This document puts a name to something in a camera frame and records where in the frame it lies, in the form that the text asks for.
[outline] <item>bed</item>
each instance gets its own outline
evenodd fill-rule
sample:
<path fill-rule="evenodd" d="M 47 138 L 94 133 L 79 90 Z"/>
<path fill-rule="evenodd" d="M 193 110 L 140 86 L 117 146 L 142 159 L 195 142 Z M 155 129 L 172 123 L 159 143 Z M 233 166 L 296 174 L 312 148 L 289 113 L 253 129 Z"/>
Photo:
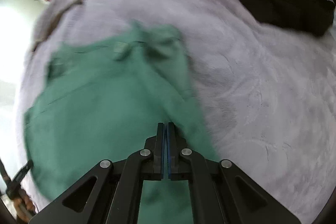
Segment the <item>bed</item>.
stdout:
<path fill-rule="evenodd" d="M 130 19 L 145 26 L 168 23 L 184 36 L 193 85 L 220 157 L 235 162 L 301 223 L 330 218 L 336 186 L 335 25 L 316 38 L 260 24 L 238 0 L 81 0 L 65 9 L 73 1 L 51 0 L 36 24 L 34 40 L 50 35 L 26 57 L 16 101 L 19 165 L 27 161 L 23 113 L 42 92 L 46 65 L 62 41 L 87 45 L 121 33 Z M 50 32 L 46 22 L 60 10 Z M 40 210 L 49 203 L 30 175 L 23 187 Z"/>

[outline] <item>green shirt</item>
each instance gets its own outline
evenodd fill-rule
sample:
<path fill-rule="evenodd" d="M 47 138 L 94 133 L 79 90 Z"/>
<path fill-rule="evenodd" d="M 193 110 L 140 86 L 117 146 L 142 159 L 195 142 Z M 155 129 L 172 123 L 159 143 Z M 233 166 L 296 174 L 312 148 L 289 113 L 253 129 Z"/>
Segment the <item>green shirt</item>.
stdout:
<path fill-rule="evenodd" d="M 55 199 L 99 161 L 142 149 L 158 122 L 174 122 L 189 147 L 218 160 L 176 28 L 133 23 L 130 31 L 89 46 L 63 44 L 25 117 L 35 184 Z M 138 223 L 192 223 L 188 183 L 145 182 Z"/>

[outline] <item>black cloth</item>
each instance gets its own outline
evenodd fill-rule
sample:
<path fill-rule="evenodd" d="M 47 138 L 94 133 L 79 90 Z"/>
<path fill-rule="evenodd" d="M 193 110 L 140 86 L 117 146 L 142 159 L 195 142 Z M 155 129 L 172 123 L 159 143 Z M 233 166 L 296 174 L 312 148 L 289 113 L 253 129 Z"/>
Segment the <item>black cloth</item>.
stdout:
<path fill-rule="evenodd" d="M 254 18 L 320 37 L 332 25 L 335 5 L 329 0 L 239 0 Z"/>
<path fill-rule="evenodd" d="M 17 222 L 17 224 L 27 224 L 26 222 L 24 222 L 20 218 L 17 218 L 16 222 Z"/>

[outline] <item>brown object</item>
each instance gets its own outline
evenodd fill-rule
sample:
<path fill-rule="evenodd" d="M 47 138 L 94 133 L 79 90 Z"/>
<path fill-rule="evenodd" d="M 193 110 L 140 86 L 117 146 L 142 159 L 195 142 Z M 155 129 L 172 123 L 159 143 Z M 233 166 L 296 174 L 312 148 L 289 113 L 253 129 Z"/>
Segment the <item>brown object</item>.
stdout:
<path fill-rule="evenodd" d="M 27 195 L 27 193 L 24 191 L 24 203 L 26 205 L 27 210 L 34 212 L 35 211 L 35 206 L 33 204 L 33 202 L 30 200 L 29 196 Z M 22 203 L 22 199 L 21 198 L 16 198 L 14 199 L 14 208 L 16 210 L 17 213 L 17 217 L 20 218 L 21 220 L 23 220 L 25 223 L 29 222 L 29 218 L 24 214 L 23 211 L 21 211 L 19 205 L 20 203 Z"/>

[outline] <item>metal screw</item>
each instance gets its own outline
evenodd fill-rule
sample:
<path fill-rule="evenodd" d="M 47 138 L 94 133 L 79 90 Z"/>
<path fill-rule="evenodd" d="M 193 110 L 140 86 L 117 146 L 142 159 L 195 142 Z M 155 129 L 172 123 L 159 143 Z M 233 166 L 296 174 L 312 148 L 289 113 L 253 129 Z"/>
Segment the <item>metal screw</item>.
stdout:
<path fill-rule="evenodd" d="M 184 149 L 182 149 L 181 153 L 184 156 L 190 156 L 192 151 L 189 148 L 184 148 Z"/>
<path fill-rule="evenodd" d="M 140 151 L 140 155 L 144 157 L 149 156 L 150 154 L 151 154 L 151 151 L 148 149 L 143 149 Z"/>
<path fill-rule="evenodd" d="M 101 168 L 107 168 L 111 165 L 111 163 L 109 160 L 102 160 L 99 165 Z"/>
<path fill-rule="evenodd" d="M 224 168 L 230 168 L 230 167 L 232 166 L 232 162 L 229 161 L 229 160 L 222 160 L 221 165 L 222 165 Z"/>

